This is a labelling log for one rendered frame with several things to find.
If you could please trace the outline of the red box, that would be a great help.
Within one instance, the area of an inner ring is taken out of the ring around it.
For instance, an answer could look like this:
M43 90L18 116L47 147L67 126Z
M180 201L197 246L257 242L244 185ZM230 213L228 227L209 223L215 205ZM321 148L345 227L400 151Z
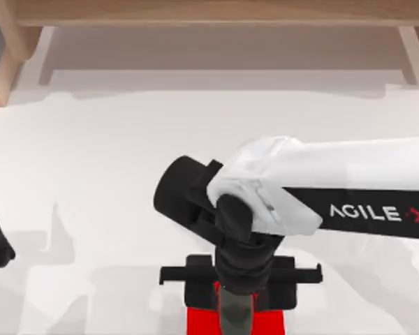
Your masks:
M263 306L265 291L244 298L239 310L222 308L222 286L187 285L186 335L287 335L284 312Z

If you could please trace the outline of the wooden shelf unit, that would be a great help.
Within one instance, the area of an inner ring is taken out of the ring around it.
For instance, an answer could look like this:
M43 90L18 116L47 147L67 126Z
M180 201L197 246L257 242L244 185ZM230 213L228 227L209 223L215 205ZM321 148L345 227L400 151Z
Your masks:
M393 70L419 0L17 0L49 56L80 70Z

